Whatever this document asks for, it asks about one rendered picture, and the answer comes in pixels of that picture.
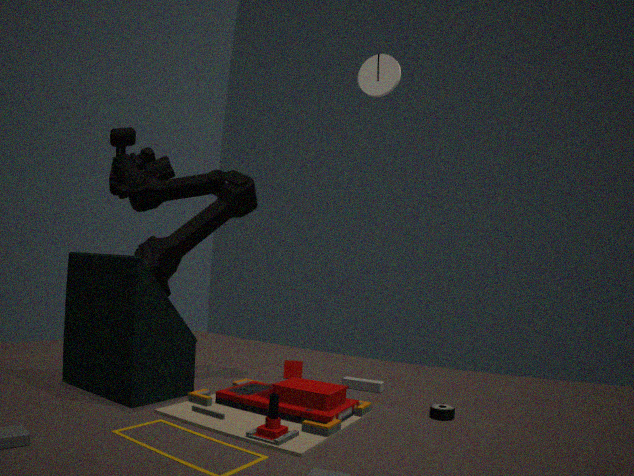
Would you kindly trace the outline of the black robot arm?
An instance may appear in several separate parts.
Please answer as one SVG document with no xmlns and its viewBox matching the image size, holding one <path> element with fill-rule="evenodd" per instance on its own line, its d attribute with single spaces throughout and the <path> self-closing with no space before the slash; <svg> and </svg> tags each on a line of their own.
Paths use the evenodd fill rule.
<svg viewBox="0 0 634 476">
<path fill-rule="evenodd" d="M 168 237 L 150 236 L 138 245 L 134 256 L 141 256 L 166 296 L 168 280 L 176 272 L 181 258 L 230 218 L 244 217 L 257 207 L 254 180 L 240 172 L 214 169 L 202 175 L 175 178 L 168 156 L 155 159 L 154 150 L 141 149 L 130 154 L 139 168 L 128 166 L 120 171 L 120 199 L 128 198 L 138 212 L 157 208 L 162 202 L 203 195 L 215 195 L 213 204 L 183 224 Z M 225 184 L 225 181 L 227 183 Z"/>
</svg>

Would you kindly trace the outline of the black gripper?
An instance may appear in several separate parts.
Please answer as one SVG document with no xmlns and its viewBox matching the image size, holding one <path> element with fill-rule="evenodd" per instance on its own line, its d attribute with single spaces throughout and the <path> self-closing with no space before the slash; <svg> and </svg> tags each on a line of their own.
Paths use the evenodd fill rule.
<svg viewBox="0 0 634 476">
<path fill-rule="evenodd" d="M 121 129 L 112 129 L 110 131 L 110 144 L 116 147 L 116 157 L 112 157 L 113 162 L 109 176 L 110 191 L 112 195 L 118 195 L 116 187 L 121 185 L 119 181 L 120 171 L 128 166 L 139 168 L 140 164 L 136 164 L 132 160 L 131 156 L 125 154 L 126 147 L 134 145 L 135 140 L 136 131 L 133 127 L 123 127 Z"/>
</svg>

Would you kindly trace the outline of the black toy tyre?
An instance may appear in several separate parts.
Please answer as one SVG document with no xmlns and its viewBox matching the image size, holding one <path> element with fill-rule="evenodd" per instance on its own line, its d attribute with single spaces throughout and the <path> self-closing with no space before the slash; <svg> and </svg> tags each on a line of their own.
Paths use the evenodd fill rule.
<svg viewBox="0 0 634 476">
<path fill-rule="evenodd" d="M 429 411 L 431 419 L 439 421 L 453 420 L 455 417 L 455 407 L 453 405 L 439 403 L 432 404 Z"/>
</svg>

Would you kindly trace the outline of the yellow rectangular outline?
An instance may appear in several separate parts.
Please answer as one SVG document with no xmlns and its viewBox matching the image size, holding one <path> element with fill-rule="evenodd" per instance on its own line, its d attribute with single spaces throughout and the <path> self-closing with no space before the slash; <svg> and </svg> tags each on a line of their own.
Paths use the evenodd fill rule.
<svg viewBox="0 0 634 476">
<path fill-rule="evenodd" d="M 153 447 L 150 447 L 150 446 L 148 446 L 148 445 L 146 445 L 146 444 L 143 444 L 143 443 L 141 443 L 141 442 L 139 442 L 139 441 L 137 441 L 137 440 L 134 440 L 133 438 L 130 438 L 130 437 L 128 437 L 128 436 L 126 436 L 126 435 L 124 435 L 124 434 L 121 434 L 121 433 L 120 433 L 120 431 L 123 431 L 123 430 L 125 431 L 125 430 L 128 430 L 128 429 L 133 429 L 133 428 L 136 428 L 136 427 L 141 427 L 141 426 L 143 426 L 143 425 L 145 425 L 145 426 L 146 426 L 146 425 L 148 425 L 148 424 L 152 424 L 152 423 L 154 424 L 154 423 L 157 423 L 157 422 L 160 422 L 160 421 L 161 421 L 161 422 L 163 422 L 163 423 L 165 423 L 165 424 L 167 424 L 167 425 L 170 425 L 170 426 L 172 426 L 172 427 L 175 427 L 175 428 L 178 428 L 178 429 L 180 429 L 180 430 L 186 431 L 186 432 L 188 432 L 188 433 L 191 433 L 191 434 L 194 434 L 194 435 L 200 436 L 200 437 L 202 437 L 202 438 L 205 438 L 205 439 L 211 440 L 211 441 L 213 441 L 213 442 L 216 442 L 216 443 L 219 443 L 219 444 L 222 444 L 222 445 L 226 445 L 226 446 L 229 446 L 229 447 L 233 447 L 233 448 L 236 448 L 236 449 L 238 449 L 238 450 L 241 450 L 241 451 L 244 451 L 244 452 L 250 453 L 250 454 L 252 454 L 252 455 L 255 455 L 255 456 L 261 457 L 261 458 L 256 459 L 256 460 L 255 460 L 255 461 L 253 461 L 253 462 L 249 462 L 249 463 L 247 463 L 246 465 L 243 465 L 243 466 L 241 466 L 241 467 L 239 467 L 239 468 L 236 468 L 236 469 L 234 469 L 234 470 L 232 470 L 232 471 L 229 471 L 229 472 L 228 472 L 228 473 L 226 473 L 226 474 L 224 473 L 224 474 L 222 474 L 221 476 L 230 476 L 230 475 L 232 475 L 232 474 L 234 474 L 234 473 L 236 473 L 236 472 L 239 472 L 239 471 L 241 471 L 241 470 L 243 470 L 243 469 L 246 469 L 246 468 L 247 468 L 247 467 L 249 467 L 249 466 L 253 466 L 253 465 L 254 465 L 254 464 L 256 464 L 256 463 L 259 463 L 259 462 L 261 462 L 261 461 L 263 461 L 263 460 L 265 460 L 265 459 L 269 458 L 269 457 L 267 457 L 267 456 L 265 456 L 265 455 L 262 455 L 262 454 L 259 454 L 259 453 L 256 453 L 256 452 L 251 452 L 251 451 L 248 451 L 248 450 L 245 450 L 245 449 L 242 449 L 242 448 L 236 447 L 236 446 L 234 446 L 234 445 L 231 445 L 231 444 L 228 444 L 228 443 L 222 442 L 222 441 L 220 441 L 220 440 L 217 440 L 217 439 L 211 438 L 211 437 L 209 437 L 209 436 L 206 436 L 206 435 L 203 435 L 203 434 L 197 433 L 197 432 L 195 432 L 195 431 L 192 431 L 192 430 L 186 429 L 186 428 L 184 428 L 184 427 L 178 426 L 178 425 L 176 425 L 176 424 L 173 424 L 173 423 L 167 422 L 167 421 L 162 420 L 162 419 L 160 419 L 160 420 L 155 420 L 155 421 L 152 421 L 152 422 L 147 422 L 147 423 L 144 423 L 144 424 L 138 424 L 138 425 L 136 425 L 136 426 L 134 426 L 134 425 L 133 425 L 133 426 L 131 426 L 131 427 L 125 427 L 125 428 L 123 428 L 123 429 L 118 429 L 118 430 L 115 430 L 115 431 L 114 431 L 114 430 L 112 430 L 111 432 L 113 432 L 113 433 L 115 433 L 115 434 L 117 434 L 117 435 L 119 435 L 119 436 L 122 436 L 123 438 L 126 438 L 126 439 L 128 439 L 128 440 L 130 440 L 130 441 L 132 441 L 132 442 L 135 442 L 136 444 L 139 444 L 139 445 L 141 445 L 141 446 L 143 446 L 143 447 L 145 447 L 145 448 L 147 448 L 147 449 L 150 449 L 151 451 L 154 451 L 154 452 L 156 452 L 156 453 L 158 453 L 158 454 L 160 454 L 160 455 L 163 455 L 163 456 L 165 456 L 165 457 L 167 457 L 167 458 L 169 458 L 169 459 L 172 459 L 172 460 L 174 460 L 174 461 L 176 461 L 176 462 L 178 462 L 178 463 L 181 463 L 181 464 L 183 464 L 183 465 L 185 465 L 185 466 L 187 466 L 187 467 L 190 467 L 190 468 L 193 468 L 193 469 L 199 470 L 199 471 L 201 471 L 201 472 L 203 472 L 203 473 L 205 473 L 205 474 L 208 474 L 208 475 L 210 475 L 210 476 L 219 476 L 219 475 L 214 474 L 214 473 L 212 473 L 212 472 L 210 472 L 210 471 L 207 471 L 207 470 L 205 470 L 205 469 L 202 469 L 202 468 L 200 468 L 200 467 L 198 467 L 198 466 L 196 466 L 196 465 L 193 465 L 193 464 L 191 464 L 191 463 L 188 463 L 188 462 L 182 461 L 182 460 L 180 460 L 180 459 L 178 459 L 178 458 L 172 457 L 171 455 L 168 455 L 168 454 L 166 454 L 166 453 L 164 453 L 164 452 L 162 452 L 162 451 L 159 451 L 159 450 L 157 450 L 157 449 L 155 449 L 155 448 L 153 448 Z"/>
</svg>

